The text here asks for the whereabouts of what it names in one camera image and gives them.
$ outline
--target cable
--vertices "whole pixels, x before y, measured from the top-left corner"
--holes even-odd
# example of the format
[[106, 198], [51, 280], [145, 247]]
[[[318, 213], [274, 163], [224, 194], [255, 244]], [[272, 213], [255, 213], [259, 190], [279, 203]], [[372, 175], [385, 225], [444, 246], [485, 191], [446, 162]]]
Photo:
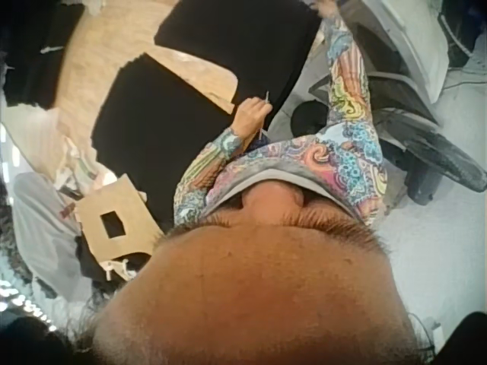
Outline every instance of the cable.
[[423, 322], [421, 322], [419, 317], [414, 313], [408, 312], [408, 316], [414, 317], [419, 322], [419, 324], [421, 325], [421, 327], [425, 331], [426, 337], [428, 338], [429, 348], [421, 348], [420, 351], [434, 351], [434, 349], [435, 349], [434, 342], [432, 341], [431, 337], [429, 336], [428, 330], [426, 329], [425, 325], [423, 325]]
[[463, 67], [452, 67], [452, 68], [449, 68], [448, 71], [462, 72], [462, 73], [467, 74], [467, 75], [487, 76], [487, 71], [478, 71], [478, 72], [467, 71], [467, 70], [464, 70]]
[[463, 53], [465, 53], [469, 59], [472, 58], [473, 53], [471, 53], [456, 37], [454, 32], [451, 30], [450, 26], [448, 25], [447, 19], [444, 17], [444, 15], [440, 16], [440, 20], [443, 23], [445, 29], [447, 30], [448, 34], [452, 38], [452, 40], [457, 44], [458, 48], [462, 50]]
[[487, 81], [464, 81], [464, 82], [460, 82], [459, 84], [455, 84], [455, 85], [451, 85], [451, 86], [444, 87], [443, 88], [443, 91], [448, 90], [448, 89], [452, 89], [452, 88], [457, 87], [457, 86], [460, 86], [460, 85], [465, 85], [465, 84], [469, 84], [469, 85], [487, 85]]

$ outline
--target needle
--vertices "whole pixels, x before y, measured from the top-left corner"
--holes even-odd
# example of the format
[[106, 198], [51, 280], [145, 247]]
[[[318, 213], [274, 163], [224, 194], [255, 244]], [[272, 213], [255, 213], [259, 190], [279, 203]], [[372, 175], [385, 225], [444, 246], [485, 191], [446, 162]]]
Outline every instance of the needle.
[[[266, 92], [266, 103], [269, 102], [269, 92]], [[262, 128], [259, 131], [259, 140], [262, 139]]]

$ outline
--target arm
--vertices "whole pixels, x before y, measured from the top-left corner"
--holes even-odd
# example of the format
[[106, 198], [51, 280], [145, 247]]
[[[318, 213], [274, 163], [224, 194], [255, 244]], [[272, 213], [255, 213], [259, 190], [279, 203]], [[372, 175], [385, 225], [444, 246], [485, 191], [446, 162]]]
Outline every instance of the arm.
[[174, 195], [175, 226], [198, 220], [205, 207], [206, 194], [241, 145], [242, 140], [230, 128], [225, 129], [189, 165]]
[[218, 174], [233, 156], [245, 151], [271, 110], [272, 106], [259, 98], [245, 100], [238, 107], [231, 127], [208, 143], [189, 165], [174, 195], [175, 226], [200, 218], [206, 205], [206, 195]]
[[318, 0], [326, 26], [328, 66], [332, 83], [329, 123], [366, 122], [372, 125], [370, 94], [360, 50], [333, 0]]

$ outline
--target hand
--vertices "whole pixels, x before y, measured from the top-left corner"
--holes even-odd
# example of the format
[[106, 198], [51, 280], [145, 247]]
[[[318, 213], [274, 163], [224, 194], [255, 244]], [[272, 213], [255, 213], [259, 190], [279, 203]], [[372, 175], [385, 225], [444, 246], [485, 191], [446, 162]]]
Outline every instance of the hand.
[[321, 17], [332, 17], [339, 12], [336, 0], [315, 0], [314, 4]]
[[271, 111], [272, 105], [265, 100], [258, 97], [247, 99], [238, 107], [231, 129], [242, 141], [252, 140]]

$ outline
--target paisley sleeve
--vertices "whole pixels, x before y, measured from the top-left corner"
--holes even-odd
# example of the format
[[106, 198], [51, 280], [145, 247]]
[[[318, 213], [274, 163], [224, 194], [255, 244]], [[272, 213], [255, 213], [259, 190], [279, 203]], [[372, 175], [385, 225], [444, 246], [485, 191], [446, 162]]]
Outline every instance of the paisley sleeve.
[[205, 208], [206, 194], [241, 145], [241, 139], [230, 128], [225, 129], [218, 138], [208, 143], [189, 165], [174, 195], [175, 226], [199, 219]]

